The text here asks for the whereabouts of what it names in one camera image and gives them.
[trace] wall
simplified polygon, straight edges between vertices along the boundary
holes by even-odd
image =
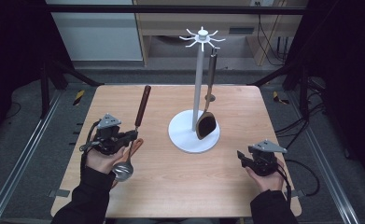
[[[48,4],[132,5],[131,0],[47,0]],[[52,13],[72,61],[142,61],[135,16]]]

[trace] black curtain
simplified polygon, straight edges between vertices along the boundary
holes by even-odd
[[[26,1],[0,0],[0,124],[11,106],[12,92],[40,79],[44,62],[58,60],[73,67],[50,13],[29,11],[26,6]],[[49,76],[63,80],[57,70]]]

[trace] cabinet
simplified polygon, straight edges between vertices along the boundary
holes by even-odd
[[[249,7],[253,0],[134,0],[136,5],[177,5],[177,6],[234,6]],[[305,7],[308,0],[274,0],[274,7]],[[150,38],[154,35],[187,35],[186,29],[197,32],[203,26],[210,34],[218,30],[218,35],[245,35],[254,55],[257,65],[262,65],[265,60],[263,50],[258,41],[258,15],[218,15],[218,14],[149,14],[137,13],[138,33],[141,40],[144,62],[150,50]],[[275,36],[294,36],[302,16],[260,16],[261,26],[268,38]],[[233,28],[246,31],[235,34]],[[269,44],[262,32],[260,42],[265,51],[269,50]]]

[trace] table surface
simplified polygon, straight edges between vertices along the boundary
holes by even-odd
[[[143,85],[101,86],[97,89],[65,171],[60,189],[79,183],[81,152],[92,124],[110,113],[120,119],[120,131],[133,130]],[[204,109],[206,86],[201,87]],[[214,147],[200,154],[178,149],[170,140],[172,118],[193,108],[194,86],[152,86],[142,124],[144,145],[132,157],[133,176],[110,191],[106,217],[250,217],[249,203],[259,194],[254,181],[241,167],[237,150],[249,156],[247,146],[268,139],[277,144],[260,90],[253,86],[215,85],[212,112],[220,127]],[[57,197],[51,213],[71,200]],[[302,212],[292,199],[295,216]]]

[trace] metal spoon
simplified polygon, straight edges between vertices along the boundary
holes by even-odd
[[[141,105],[138,109],[138,114],[135,120],[135,131],[138,132],[138,127],[141,126],[142,117],[144,117],[145,108],[147,107],[147,99],[149,98],[151,87],[146,86],[142,95]],[[127,161],[121,161],[113,166],[113,173],[115,173],[115,180],[123,182],[133,175],[133,165],[131,163],[131,156],[133,151],[133,141],[129,149],[129,157]]]
[[[127,158],[127,161],[118,162],[113,166],[112,171],[115,173],[115,180],[119,182],[123,182],[133,175],[133,165],[131,162],[132,150],[133,142],[129,149],[129,157]]]
[[[211,101],[211,91],[212,85],[214,84],[215,68],[217,65],[217,52],[213,49],[212,54],[209,59],[209,69],[208,69],[208,91],[205,96],[205,109],[200,118],[196,123],[196,134],[197,137],[202,140],[211,132],[213,132],[217,127],[217,122],[215,121],[215,116],[208,112],[209,102]]]

